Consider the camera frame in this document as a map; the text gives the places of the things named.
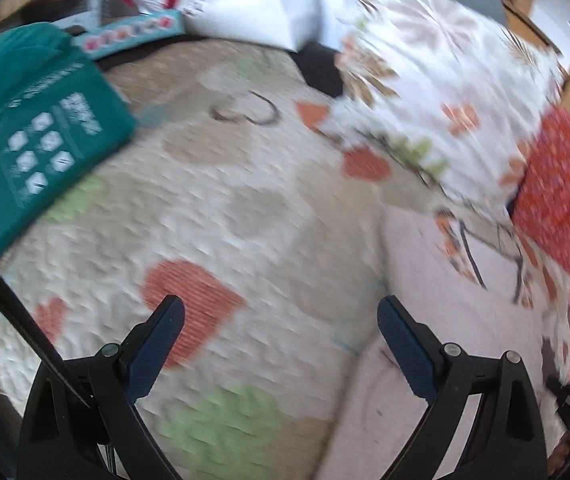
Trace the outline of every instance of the blue gripper pad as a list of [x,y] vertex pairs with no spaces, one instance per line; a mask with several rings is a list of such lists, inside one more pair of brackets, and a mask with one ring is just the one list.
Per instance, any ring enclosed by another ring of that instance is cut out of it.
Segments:
[[414,395],[431,404],[437,396],[431,360],[387,298],[378,303],[378,327]]
[[148,396],[185,323],[185,307],[180,298],[165,298],[156,310],[160,309],[164,312],[159,312],[158,319],[152,319],[155,312],[148,320],[155,324],[129,365],[125,396],[130,404]]

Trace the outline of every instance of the teal bag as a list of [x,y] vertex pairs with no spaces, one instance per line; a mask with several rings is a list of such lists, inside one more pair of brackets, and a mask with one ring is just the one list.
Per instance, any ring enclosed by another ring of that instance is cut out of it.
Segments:
[[125,104],[67,34],[49,23],[0,34],[0,256],[133,132]]

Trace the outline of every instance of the black cable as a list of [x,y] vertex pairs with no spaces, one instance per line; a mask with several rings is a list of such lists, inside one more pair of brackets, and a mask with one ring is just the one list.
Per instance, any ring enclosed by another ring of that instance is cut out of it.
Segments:
[[0,311],[28,343],[49,370],[86,407],[94,408],[94,399],[69,373],[63,358],[50,343],[47,336],[31,317],[30,313],[0,276]]

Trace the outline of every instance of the metal screw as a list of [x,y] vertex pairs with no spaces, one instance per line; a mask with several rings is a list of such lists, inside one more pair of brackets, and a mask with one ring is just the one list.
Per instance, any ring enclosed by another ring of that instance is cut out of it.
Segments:
[[447,343],[443,349],[445,350],[445,354],[450,357],[458,357],[460,355],[460,352],[462,352],[460,346],[458,346],[456,343]]
[[116,343],[107,343],[100,349],[100,353],[105,357],[114,357],[120,351],[120,346]]
[[505,357],[507,358],[507,361],[514,363],[515,365],[520,362],[520,355],[518,352],[514,352],[513,350],[507,350]]

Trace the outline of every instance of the white floral fabric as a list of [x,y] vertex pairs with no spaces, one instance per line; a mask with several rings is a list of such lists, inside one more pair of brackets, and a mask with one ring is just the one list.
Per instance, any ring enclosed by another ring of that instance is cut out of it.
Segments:
[[501,215],[556,88],[556,56],[452,0],[353,0],[336,65],[346,94],[320,125],[375,142]]

